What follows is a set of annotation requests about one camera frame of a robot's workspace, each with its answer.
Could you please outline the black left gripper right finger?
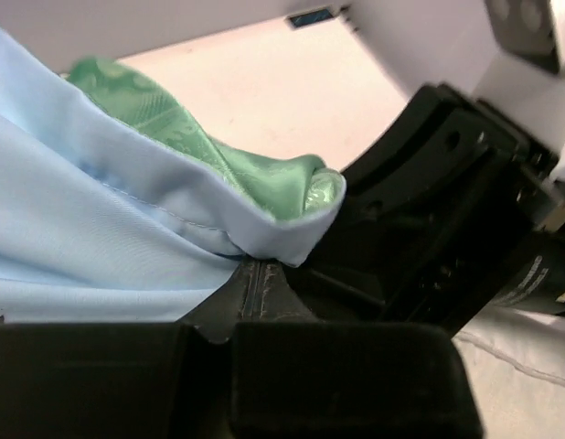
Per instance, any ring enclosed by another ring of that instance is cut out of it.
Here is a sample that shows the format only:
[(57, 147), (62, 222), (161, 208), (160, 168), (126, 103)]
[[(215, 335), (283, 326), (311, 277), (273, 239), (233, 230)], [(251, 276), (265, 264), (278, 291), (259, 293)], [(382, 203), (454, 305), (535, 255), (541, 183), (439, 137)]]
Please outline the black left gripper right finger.
[(237, 438), (480, 438), (463, 361), (438, 327), (324, 322), (275, 262), (249, 262), (230, 339)]

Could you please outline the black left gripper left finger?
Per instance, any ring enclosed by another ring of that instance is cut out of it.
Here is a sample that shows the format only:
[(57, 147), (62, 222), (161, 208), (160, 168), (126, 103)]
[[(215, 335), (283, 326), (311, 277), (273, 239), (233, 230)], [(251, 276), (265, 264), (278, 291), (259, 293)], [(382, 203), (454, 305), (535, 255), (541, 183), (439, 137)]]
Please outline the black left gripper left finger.
[(0, 438), (196, 438), (229, 381), (228, 339), (259, 263), (174, 323), (7, 324)]

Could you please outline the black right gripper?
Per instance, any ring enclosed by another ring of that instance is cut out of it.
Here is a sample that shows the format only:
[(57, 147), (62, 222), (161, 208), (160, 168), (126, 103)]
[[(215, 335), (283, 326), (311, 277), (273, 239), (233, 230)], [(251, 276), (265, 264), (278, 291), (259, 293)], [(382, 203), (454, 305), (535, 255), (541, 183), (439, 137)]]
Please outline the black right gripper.
[(425, 84), (345, 169), (334, 224), (286, 279), (324, 319), (456, 333), (487, 305), (565, 316), (557, 161), (488, 102)]

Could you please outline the blue green satin pillowcase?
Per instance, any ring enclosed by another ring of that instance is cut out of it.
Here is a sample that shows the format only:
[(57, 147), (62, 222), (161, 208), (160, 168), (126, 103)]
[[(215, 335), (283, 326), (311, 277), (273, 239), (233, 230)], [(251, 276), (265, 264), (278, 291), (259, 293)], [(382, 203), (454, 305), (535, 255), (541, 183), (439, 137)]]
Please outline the blue green satin pillowcase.
[(174, 321), (245, 256), (303, 263), (346, 181), (207, 134), (139, 72), (68, 77), (0, 28), (0, 319)]

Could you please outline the white pillow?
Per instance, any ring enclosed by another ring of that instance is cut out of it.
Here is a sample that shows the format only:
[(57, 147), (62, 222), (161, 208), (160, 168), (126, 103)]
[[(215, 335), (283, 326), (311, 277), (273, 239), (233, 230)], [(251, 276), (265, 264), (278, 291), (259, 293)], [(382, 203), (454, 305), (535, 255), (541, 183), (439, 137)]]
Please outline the white pillow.
[(565, 438), (565, 318), (488, 307), (453, 342), (486, 438)]

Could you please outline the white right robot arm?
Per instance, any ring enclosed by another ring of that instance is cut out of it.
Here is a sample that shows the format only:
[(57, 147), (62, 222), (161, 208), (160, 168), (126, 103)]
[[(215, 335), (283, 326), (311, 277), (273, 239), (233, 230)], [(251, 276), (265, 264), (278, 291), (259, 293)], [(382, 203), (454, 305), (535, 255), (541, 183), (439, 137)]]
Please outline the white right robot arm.
[(341, 12), (411, 97), (345, 169), (346, 201), (290, 286), (329, 319), (565, 317), (565, 1)]

